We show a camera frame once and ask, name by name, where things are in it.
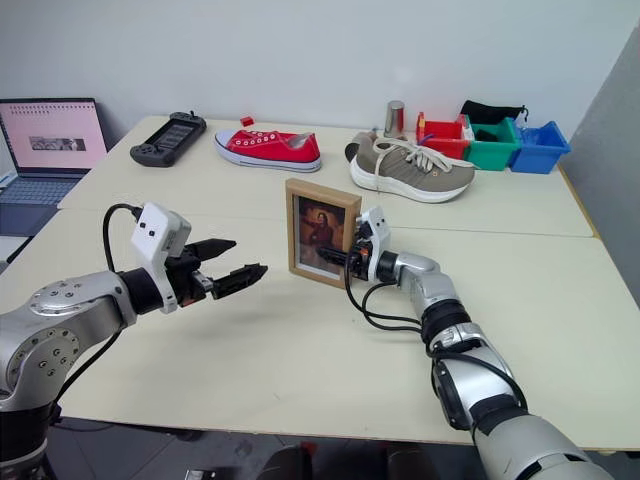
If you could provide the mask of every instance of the black cable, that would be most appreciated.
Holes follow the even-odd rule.
[[[60,389],[60,392],[58,393],[58,396],[53,402],[54,405],[57,404],[58,401],[60,400],[60,397],[62,397],[62,395],[64,395],[64,393],[67,390],[69,390],[69,387],[71,386],[71,384],[75,382],[78,379],[78,377],[87,370],[87,368],[93,365],[96,362],[96,360],[98,360],[102,355],[104,355],[104,353],[107,350],[109,350],[109,348],[111,348],[111,345],[113,345],[116,342],[116,340],[118,339],[121,333],[122,333],[122,330],[117,331],[116,333],[111,335],[111,338],[107,340],[107,343],[105,343],[102,347],[100,347],[100,350],[94,353],[89,360],[84,362],[82,366],[78,368],[78,370],[73,372],[73,375],[71,375],[69,378],[67,378],[67,380],[65,380],[64,384],[62,385],[62,388]]]
[[[369,300],[369,297],[371,296],[371,294],[373,292],[375,292],[376,290],[378,290],[379,288],[382,287],[389,287],[392,285],[396,285],[396,282],[382,282],[382,283],[378,283],[377,285],[374,285],[373,287],[371,287],[369,290],[367,290],[367,293],[364,294],[364,297],[362,298],[362,314],[364,315],[364,318],[367,319],[367,322],[369,322],[371,325],[373,325],[376,328],[379,328],[380,330],[388,330],[388,331],[404,331],[404,332],[417,332],[417,333],[421,333],[421,330],[419,328],[416,327],[391,327],[388,325],[382,325],[380,323],[377,323],[376,321],[374,321],[370,316],[369,316],[369,311],[367,310],[367,301]],[[412,322],[417,323],[418,325],[420,325],[420,323],[417,320],[412,320]]]
[[[133,205],[129,205],[128,203],[116,203],[115,205],[111,205],[104,214],[104,218],[102,219],[102,243],[104,245],[104,256],[107,258],[107,268],[115,272],[116,269],[113,265],[113,257],[111,256],[111,243],[109,242],[109,222],[111,221],[111,216],[120,209],[129,210],[132,214],[136,214],[136,208]]]
[[[115,266],[113,264],[113,257],[111,255],[111,243],[109,241],[109,222],[111,221],[111,216],[120,209],[129,210],[136,219],[140,218],[140,214],[142,209],[140,207],[134,207],[133,205],[129,205],[128,203],[116,203],[115,205],[111,205],[104,214],[104,218],[102,220],[102,243],[104,245],[104,255],[107,259],[107,267],[110,271],[115,272]],[[80,368],[78,368],[73,375],[71,375],[67,380],[65,380],[60,392],[56,396],[52,404],[52,409],[58,404],[58,401],[64,395],[64,393],[69,389],[69,387],[75,382],[80,375],[82,375],[91,365],[93,365],[104,353],[111,348],[111,346],[116,342],[122,330],[117,331],[111,338],[107,340],[100,350],[93,354],[89,360],[84,362]]]
[[[481,359],[476,358],[476,357],[472,357],[470,355],[463,355],[461,353],[455,353],[455,352],[435,352],[435,353],[432,353],[432,352],[427,351],[427,355],[429,357],[431,357],[434,362],[437,362],[439,360],[458,360],[460,362],[473,363],[474,365],[479,365],[481,367],[486,368],[487,370],[489,370],[490,372],[492,372],[493,374],[497,375],[502,380],[504,380],[507,383],[507,385],[509,385],[509,387],[511,387],[511,390],[513,390],[513,393],[515,394],[516,398],[518,399],[518,402],[520,403],[520,407],[521,408],[523,408],[523,409],[525,409],[527,411],[529,410],[528,405],[527,405],[527,399],[524,396],[524,392],[522,391],[520,386],[516,383],[516,381],[513,378],[511,378],[508,374],[506,374],[505,372],[500,370],[495,365],[492,365],[489,362],[485,362],[484,360],[481,360]]]
[[[418,332],[420,333],[420,330],[418,328],[415,327],[389,327],[386,325],[381,325],[377,322],[375,322],[371,317],[374,318],[379,318],[382,320],[396,320],[396,321],[402,321],[402,322],[410,322],[410,323],[414,323],[416,325],[420,325],[420,322],[418,320],[415,320],[413,318],[408,318],[408,317],[398,317],[395,315],[381,315],[379,313],[374,313],[374,312],[370,312],[369,310],[367,310],[366,308],[364,308],[364,300],[363,300],[363,305],[360,306],[358,304],[358,302],[356,301],[356,299],[353,296],[353,293],[351,292],[351,281],[350,281],[350,277],[351,277],[351,256],[353,255],[353,252],[349,252],[347,254],[347,259],[345,260],[345,265],[344,265],[344,288],[347,291],[347,296],[349,297],[349,300],[351,301],[351,304],[359,311],[362,313],[362,315],[364,315],[364,318],[367,320],[367,322],[369,322],[371,325],[373,325],[376,328],[379,328],[381,330],[391,330],[391,331],[407,331],[407,332]],[[367,293],[365,294],[365,297],[368,299],[369,295],[371,295],[371,293],[373,293],[375,290],[377,290],[378,288],[382,288],[383,286],[388,286],[388,285],[395,285],[395,282],[383,282],[380,283],[378,285],[374,285],[373,287],[371,287],[369,289],[369,291],[367,291]]]
[[[369,297],[371,296],[371,294],[373,292],[375,292],[376,290],[378,290],[379,288],[388,287],[388,286],[392,286],[392,285],[397,285],[397,282],[395,282],[395,281],[381,282],[381,283],[378,283],[377,285],[374,285],[369,290],[367,290],[367,292],[365,293],[364,297],[362,298],[362,305],[358,304],[358,302],[356,301],[356,299],[353,296],[353,293],[351,292],[351,282],[350,282],[351,271],[350,271],[350,266],[351,266],[352,253],[353,252],[349,252],[347,254],[347,259],[346,259],[345,265],[344,265],[344,287],[345,287],[345,290],[347,291],[347,296],[349,297],[349,300],[351,301],[353,306],[359,312],[361,312],[362,315],[364,315],[364,318],[367,320],[367,322],[369,322],[372,326],[374,326],[376,328],[379,328],[380,330],[408,331],[408,332],[417,332],[419,334],[422,334],[422,331],[419,328],[415,328],[415,327],[391,327],[391,326],[388,326],[388,325],[382,325],[380,323],[377,323],[376,321],[374,321],[371,318],[371,317],[375,317],[375,318],[387,319],[387,320],[402,320],[402,321],[406,321],[406,322],[415,323],[417,325],[421,325],[419,321],[414,320],[412,318],[396,317],[396,316],[391,316],[391,315],[380,315],[380,314],[376,314],[376,313],[373,313],[373,312],[370,312],[369,310],[367,310],[367,301],[369,300]],[[478,366],[486,368],[487,370],[489,370],[493,374],[495,374],[498,377],[500,377],[503,381],[505,381],[507,383],[507,385],[509,385],[509,387],[511,387],[511,390],[513,390],[513,393],[516,395],[516,397],[518,399],[518,402],[520,403],[520,407],[522,407],[525,410],[528,410],[527,399],[524,396],[524,392],[522,391],[520,386],[516,383],[516,381],[513,378],[511,378],[509,375],[507,375],[505,372],[500,370],[499,368],[497,368],[494,365],[490,364],[489,362],[485,362],[484,360],[481,360],[479,358],[472,357],[472,356],[469,356],[469,355],[463,355],[461,353],[455,353],[455,352],[436,352],[436,353],[431,353],[431,352],[429,352],[427,350],[427,355],[429,357],[431,357],[434,362],[437,362],[439,360],[458,360],[458,361],[461,361],[461,362],[473,363],[474,365],[478,365]]]

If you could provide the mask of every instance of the green storage bin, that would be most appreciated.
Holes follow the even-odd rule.
[[[496,125],[472,123],[471,129],[476,137],[479,130],[498,137],[497,142],[482,142],[473,140],[467,149],[465,160],[473,163],[482,170],[504,170],[511,160],[511,156],[520,148],[514,123],[505,118]]]

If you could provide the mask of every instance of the white shoelace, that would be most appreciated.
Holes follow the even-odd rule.
[[[381,148],[380,145],[391,145],[387,148]],[[397,149],[404,149],[409,152],[405,157],[405,161],[413,163],[420,170],[425,173],[429,173],[433,170],[433,167],[437,167],[443,172],[450,172],[453,167],[465,167],[472,168],[474,165],[471,162],[465,160],[457,160],[455,158],[449,158],[442,153],[433,150],[429,147],[423,147],[421,145],[415,145],[406,140],[398,140],[396,138],[378,138],[373,143],[373,151],[378,154],[378,160],[376,161],[376,190],[378,188],[378,176],[380,174],[380,164],[391,152]]]

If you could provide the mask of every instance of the table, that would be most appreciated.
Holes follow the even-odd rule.
[[[208,120],[207,131],[169,169],[135,163],[129,149],[143,143],[167,117],[140,122],[107,158],[61,203],[62,208],[106,210],[117,202],[158,201],[183,214],[284,220],[284,181],[298,177],[361,195],[363,210],[381,204],[392,227],[532,233],[591,237],[559,170],[550,175],[478,171],[467,191],[452,202],[430,205],[357,187],[349,175],[344,147],[357,130],[258,123],[256,130],[316,133],[323,166],[315,173],[292,173],[234,165],[213,147],[218,129],[237,121]]]
[[[101,216],[80,209],[56,215],[0,276],[2,309],[17,307],[47,282],[104,269]],[[371,328],[342,290],[288,272],[283,221],[186,217],[191,241],[238,241],[203,266],[207,275],[256,261],[269,271],[220,301],[140,317],[67,392],[66,415],[470,442],[445,422],[418,339]],[[131,217],[113,221],[116,266],[131,268]],[[640,449],[640,313],[599,239],[396,228],[392,246],[440,262],[509,362],[533,412],[583,448]],[[356,295],[364,287],[357,282]],[[374,297],[371,307],[412,313],[396,289]]]

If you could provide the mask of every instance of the laptop screen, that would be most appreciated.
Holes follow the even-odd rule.
[[[91,98],[0,100],[0,126],[20,174],[82,174],[107,153]]]

